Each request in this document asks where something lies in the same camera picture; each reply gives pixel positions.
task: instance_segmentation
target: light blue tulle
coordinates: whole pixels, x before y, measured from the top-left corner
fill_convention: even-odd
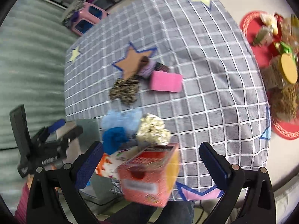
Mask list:
[[[133,135],[137,132],[142,110],[140,108],[132,109],[126,112],[108,111],[102,119],[102,129],[108,130],[115,127],[123,127],[128,135]]]

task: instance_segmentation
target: black clamp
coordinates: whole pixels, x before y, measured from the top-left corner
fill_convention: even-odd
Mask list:
[[[204,224],[225,223],[242,188],[248,188],[247,194],[237,219],[232,223],[276,223],[274,194],[265,167],[252,171],[243,170],[237,164],[231,165],[224,156],[217,154],[208,142],[201,143],[199,155],[216,186],[224,191]]]
[[[98,220],[81,198],[78,189],[88,182],[103,155],[103,146],[96,141],[73,164],[61,169],[45,171],[36,169],[31,185],[27,223],[70,224],[58,200],[55,187],[60,187],[65,200],[78,224],[98,224]],[[275,224],[274,195],[267,169],[242,170],[222,155],[218,155],[208,142],[199,147],[199,155],[223,196],[203,222],[224,224],[233,210],[242,188],[249,188],[244,204],[234,224]]]
[[[41,128],[30,138],[24,105],[20,105],[9,113],[13,135],[15,137],[21,160],[18,172],[22,178],[34,174],[38,167],[44,167],[66,158],[66,149],[71,141],[83,132],[76,126],[57,141],[46,142],[47,138],[65,124],[64,119],[56,121],[49,127]]]

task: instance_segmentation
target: brown star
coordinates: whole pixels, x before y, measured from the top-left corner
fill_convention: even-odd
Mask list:
[[[154,53],[154,51],[156,51],[156,48],[151,48],[149,50],[139,52],[130,43],[127,51],[127,56],[124,59],[115,62],[113,66],[123,71],[123,79],[128,79],[137,73],[140,59],[143,56],[150,57]]]

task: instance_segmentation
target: yellow round lid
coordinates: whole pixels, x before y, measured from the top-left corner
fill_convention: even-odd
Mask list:
[[[298,79],[297,66],[294,60],[287,53],[284,53],[281,56],[281,68],[285,79],[289,83],[295,84]]]

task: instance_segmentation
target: red plate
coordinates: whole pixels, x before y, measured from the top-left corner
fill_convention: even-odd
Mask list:
[[[245,15],[240,22],[240,28],[242,29],[244,35],[246,36],[250,44],[252,44],[255,35],[259,31],[259,29],[263,26],[263,23],[260,18],[261,13],[266,13],[266,12],[263,11],[250,12],[247,15]],[[278,36],[275,37],[275,41],[279,41],[280,38],[281,38],[281,31],[280,28],[278,28]],[[255,55],[255,59],[258,62],[259,68],[268,66],[272,57],[279,54],[273,45],[269,47],[251,46],[251,48]],[[299,125],[294,125],[291,123],[279,121],[273,118],[272,116],[271,116],[271,122],[272,122],[271,124],[272,130],[282,138],[287,140],[294,140],[299,137]]]

